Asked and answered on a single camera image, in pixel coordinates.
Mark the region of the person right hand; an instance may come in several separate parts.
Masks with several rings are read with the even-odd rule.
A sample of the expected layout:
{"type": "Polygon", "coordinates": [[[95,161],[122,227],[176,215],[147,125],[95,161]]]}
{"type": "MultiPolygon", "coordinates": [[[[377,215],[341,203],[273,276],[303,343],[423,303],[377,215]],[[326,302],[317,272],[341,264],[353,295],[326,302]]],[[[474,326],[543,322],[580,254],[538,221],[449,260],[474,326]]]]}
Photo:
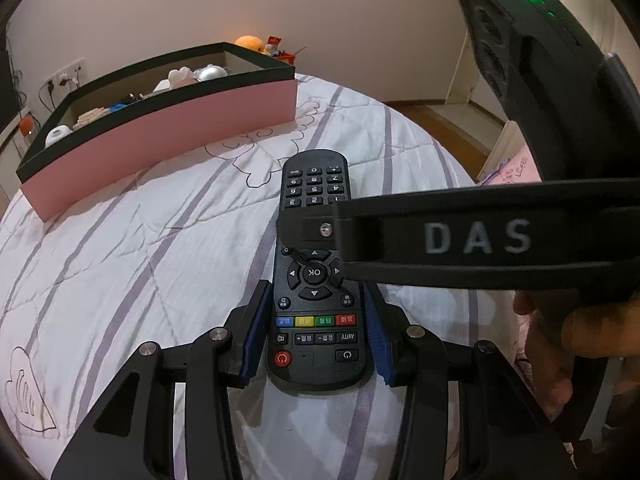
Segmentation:
{"type": "Polygon", "coordinates": [[[551,419],[574,392],[574,359],[621,358],[608,423],[639,400],[639,297],[609,302],[577,290],[517,292],[513,310],[529,318],[525,354],[538,403],[551,419]]]}

